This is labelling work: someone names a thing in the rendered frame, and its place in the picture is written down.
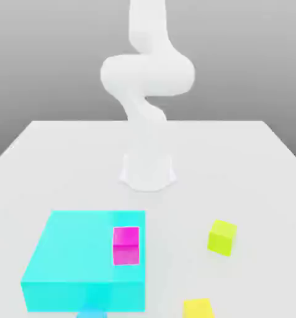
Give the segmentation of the small magenta cube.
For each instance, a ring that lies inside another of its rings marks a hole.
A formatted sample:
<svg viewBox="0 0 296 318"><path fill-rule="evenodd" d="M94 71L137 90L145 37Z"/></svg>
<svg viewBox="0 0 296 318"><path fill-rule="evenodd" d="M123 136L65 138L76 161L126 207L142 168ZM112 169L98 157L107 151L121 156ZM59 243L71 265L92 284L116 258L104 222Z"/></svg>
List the small magenta cube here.
<svg viewBox="0 0 296 318"><path fill-rule="evenodd" d="M140 263L139 238L139 227L114 227L112 238L114 265L138 265Z"/></svg>

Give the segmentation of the small lime green cube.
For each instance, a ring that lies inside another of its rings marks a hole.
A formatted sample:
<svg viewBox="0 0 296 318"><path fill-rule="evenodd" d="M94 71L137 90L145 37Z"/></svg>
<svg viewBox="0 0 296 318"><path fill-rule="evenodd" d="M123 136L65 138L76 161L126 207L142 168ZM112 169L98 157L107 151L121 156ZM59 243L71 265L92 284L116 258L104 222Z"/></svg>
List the small lime green cube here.
<svg viewBox="0 0 296 318"><path fill-rule="evenodd" d="M230 256L237 226L216 219L209 232L207 248L221 255Z"/></svg>

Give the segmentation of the small yellow cube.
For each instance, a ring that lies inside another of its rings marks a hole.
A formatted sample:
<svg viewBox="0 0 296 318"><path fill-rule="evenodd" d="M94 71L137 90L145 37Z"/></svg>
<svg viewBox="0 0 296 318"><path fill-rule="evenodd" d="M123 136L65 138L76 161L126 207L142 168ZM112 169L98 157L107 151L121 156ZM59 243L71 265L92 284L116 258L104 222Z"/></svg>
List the small yellow cube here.
<svg viewBox="0 0 296 318"><path fill-rule="evenodd" d="M209 299L184 300L182 318L215 318Z"/></svg>

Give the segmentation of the small light blue cube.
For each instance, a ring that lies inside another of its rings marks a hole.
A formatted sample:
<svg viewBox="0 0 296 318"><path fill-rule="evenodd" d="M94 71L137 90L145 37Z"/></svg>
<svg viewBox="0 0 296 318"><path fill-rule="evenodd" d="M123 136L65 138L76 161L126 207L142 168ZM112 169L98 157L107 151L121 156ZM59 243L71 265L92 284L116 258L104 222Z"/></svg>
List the small light blue cube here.
<svg viewBox="0 0 296 318"><path fill-rule="evenodd" d="M107 318L107 313L95 309L87 309L80 311L76 318Z"/></svg>

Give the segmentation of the large cyan box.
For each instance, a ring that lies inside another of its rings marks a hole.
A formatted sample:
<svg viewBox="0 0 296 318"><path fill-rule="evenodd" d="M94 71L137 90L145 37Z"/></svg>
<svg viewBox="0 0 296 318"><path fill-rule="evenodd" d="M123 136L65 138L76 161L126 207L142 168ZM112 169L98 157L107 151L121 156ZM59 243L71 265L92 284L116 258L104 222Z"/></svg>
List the large cyan box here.
<svg viewBox="0 0 296 318"><path fill-rule="evenodd" d="M29 312L143 312L144 211L53 211L21 279ZM140 263L114 265L114 227L140 228Z"/></svg>

